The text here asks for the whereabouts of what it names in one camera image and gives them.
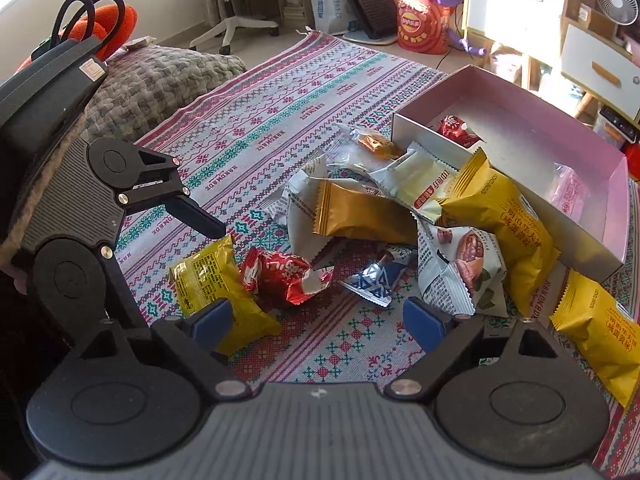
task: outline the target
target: pink snack package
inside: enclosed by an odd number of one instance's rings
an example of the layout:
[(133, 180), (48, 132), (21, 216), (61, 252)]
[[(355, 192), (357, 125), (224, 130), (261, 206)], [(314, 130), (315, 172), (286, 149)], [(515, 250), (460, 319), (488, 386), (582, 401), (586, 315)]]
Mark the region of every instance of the pink snack package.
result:
[(572, 168), (556, 163), (548, 200), (574, 221), (579, 221), (589, 190)]

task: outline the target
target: gray plaid cushion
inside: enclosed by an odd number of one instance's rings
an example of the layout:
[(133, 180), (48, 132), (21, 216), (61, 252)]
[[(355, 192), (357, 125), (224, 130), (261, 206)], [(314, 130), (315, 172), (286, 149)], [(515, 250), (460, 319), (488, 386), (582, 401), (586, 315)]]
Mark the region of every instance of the gray plaid cushion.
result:
[(196, 97), (245, 72), (236, 56), (147, 46), (108, 60), (109, 75), (86, 107), (81, 134), (135, 142)]

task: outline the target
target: fan grille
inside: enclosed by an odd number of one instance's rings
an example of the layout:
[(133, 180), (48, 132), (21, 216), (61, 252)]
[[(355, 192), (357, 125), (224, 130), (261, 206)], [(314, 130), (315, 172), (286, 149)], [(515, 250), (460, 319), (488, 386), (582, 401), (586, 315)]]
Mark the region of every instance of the fan grille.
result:
[(619, 25), (631, 25), (638, 18), (636, 0), (598, 0), (607, 17)]

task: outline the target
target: pink box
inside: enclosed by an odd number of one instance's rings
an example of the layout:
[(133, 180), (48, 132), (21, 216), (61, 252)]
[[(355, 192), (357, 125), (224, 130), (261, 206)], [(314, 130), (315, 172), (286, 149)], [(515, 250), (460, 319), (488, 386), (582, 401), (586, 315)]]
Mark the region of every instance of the pink box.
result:
[[(466, 121), (482, 141), (463, 148), (436, 131), (441, 118)], [(460, 168), (477, 147), (511, 177), (552, 235), (567, 267), (602, 282), (625, 261), (629, 229), (626, 158), (580, 121), (536, 95), (475, 66), (449, 75), (394, 115), (392, 139), (413, 140)], [(589, 189), (580, 222), (547, 200), (554, 163)]]

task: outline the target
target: patterned tablecloth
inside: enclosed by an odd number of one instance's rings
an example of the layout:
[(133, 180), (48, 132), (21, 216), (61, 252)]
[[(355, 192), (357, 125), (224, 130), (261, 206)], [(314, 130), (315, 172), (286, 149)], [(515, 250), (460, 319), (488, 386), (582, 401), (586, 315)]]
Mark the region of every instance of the patterned tablecloth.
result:
[[(228, 225), (240, 261), (249, 247), (289, 251), (285, 230), (260, 205), (337, 133), (335, 123), (390, 133), (392, 113), (442, 74), (399, 57), (313, 32), (296, 46), (198, 98), (140, 140), (177, 156), (191, 196)], [(607, 289), (638, 318), (638, 187), (624, 267)], [(169, 265), (206, 245), (203, 236), (155, 208), (127, 219), (117, 256), (148, 322), (177, 310)], [(336, 265), (336, 278), (362, 268), (373, 243), (334, 240), (318, 266)], [(302, 307), (277, 314), (282, 334), (264, 338), (231, 359), (252, 384), (263, 381), (374, 381), (384, 385), (422, 356), (402, 326), (402, 302), (417, 295), (415, 271), (401, 279), (388, 309), (332, 286)], [(491, 318), (493, 326), (511, 321)], [(562, 345), (593, 377), (575, 348)], [(604, 392), (611, 425), (595, 465), (614, 478), (640, 470), (640, 397), (626, 413)]]

